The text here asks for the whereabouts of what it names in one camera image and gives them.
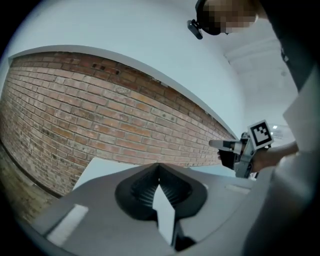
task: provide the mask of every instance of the black rubber bellow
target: black rubber bellow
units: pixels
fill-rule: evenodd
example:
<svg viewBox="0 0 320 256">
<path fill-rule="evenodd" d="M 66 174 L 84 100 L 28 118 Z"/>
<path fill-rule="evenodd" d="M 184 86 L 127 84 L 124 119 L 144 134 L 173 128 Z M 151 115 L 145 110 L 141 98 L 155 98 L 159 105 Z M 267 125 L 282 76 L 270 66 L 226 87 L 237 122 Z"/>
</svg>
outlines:
<svg viewBox="0 0 320 256">
<path fill-rule="evenodd" d="M 152 206 L 158 185 L 174 207 L 176 221 L 197 214 L 207 199 L 207 189 L 200 182 L 163 163 L 155 163 L 121 181 L 115 199 L 132 218 L 156 221 L 157 212 Z"/>
</svg>

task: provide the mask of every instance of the hand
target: hand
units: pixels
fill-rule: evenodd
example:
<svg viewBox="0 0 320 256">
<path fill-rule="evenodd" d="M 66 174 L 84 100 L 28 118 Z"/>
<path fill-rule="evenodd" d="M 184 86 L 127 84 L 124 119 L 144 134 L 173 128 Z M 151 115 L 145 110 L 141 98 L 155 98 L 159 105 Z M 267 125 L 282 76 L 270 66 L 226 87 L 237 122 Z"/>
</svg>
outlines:
<svg viewBox="0 0 320 256">
<path fill-rule="evenodd" d="M 265 167 L 275 166 L 278 163 L 278 158 L 273 152 L 268 151 L 266 148 L 261 148 L 255 152 L 252 159 L 252 173 L 260 172 Z"/>
</svg>

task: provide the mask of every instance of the white wall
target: white wall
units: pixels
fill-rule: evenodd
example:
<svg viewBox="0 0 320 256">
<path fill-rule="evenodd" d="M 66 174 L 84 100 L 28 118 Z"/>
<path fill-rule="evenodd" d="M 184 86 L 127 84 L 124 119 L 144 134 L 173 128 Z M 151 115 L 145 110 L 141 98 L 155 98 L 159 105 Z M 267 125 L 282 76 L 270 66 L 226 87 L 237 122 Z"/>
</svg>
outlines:
<svg viewBox="0 0 320 256">
<path fill-rule="evenodd" d="M 173 0 L 64 0 L 42 3 L 17 30 L 8 56 L 80 52 L 139 69 L 200 105 L 240 136 L 244 97 L 212 36 L 197 40 L 194 19 Z"/>
</svg>

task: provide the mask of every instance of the brick wall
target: brick wall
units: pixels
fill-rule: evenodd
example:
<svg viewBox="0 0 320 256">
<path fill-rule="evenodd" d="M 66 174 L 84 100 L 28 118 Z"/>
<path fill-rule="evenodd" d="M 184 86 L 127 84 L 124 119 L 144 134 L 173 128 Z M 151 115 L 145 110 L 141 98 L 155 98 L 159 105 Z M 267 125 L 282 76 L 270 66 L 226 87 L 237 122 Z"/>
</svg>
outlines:
<svg viewBox="0 0 320 256">
<path fill-rule="evenodd" d="M 121 63 L 47 52 L 13 60 L 1 140 L 18 163 L 65 194 L 98 156 L 131 164 L 218 164 L 211 139 L 232 136 L 199 106 Z"/>
</svg>

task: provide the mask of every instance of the gray surface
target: gray surface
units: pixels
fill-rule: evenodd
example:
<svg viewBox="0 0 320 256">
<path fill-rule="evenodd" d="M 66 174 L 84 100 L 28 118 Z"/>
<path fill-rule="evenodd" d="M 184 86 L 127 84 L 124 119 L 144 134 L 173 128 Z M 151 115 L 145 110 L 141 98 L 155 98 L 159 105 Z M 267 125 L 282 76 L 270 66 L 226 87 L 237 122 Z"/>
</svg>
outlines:
<svg viewBox="0 0 320 256">
<path fill-rule="evenodd" d="M 181 172 L 205 184 L 208 191 L 207 200 L 197 215 L 180 221 L 184 234 L 197 242 L 205 239 L 228 220 L 247 196 L 227 189 L 226 186 L 234 185 L 251 190 L 256 182 L 244 178 L 208 175 L 189 169 L 182 169 Z"/>
<path fill-rule="evenodd" d="M 141 171 L 148 165 L 137 166 L 78 187 L 38 217 L 33 227 L 44 233 L 56 224 L 62 213 L 79 204 L 89 208 L 85 218 L 62 246 L 80 256 L 153 255 L 174 253 L 157 229 L 155 221 L 139 221 L 124 213 L 115 200 L 115 189 L 120 181 Z"/>
</svg>

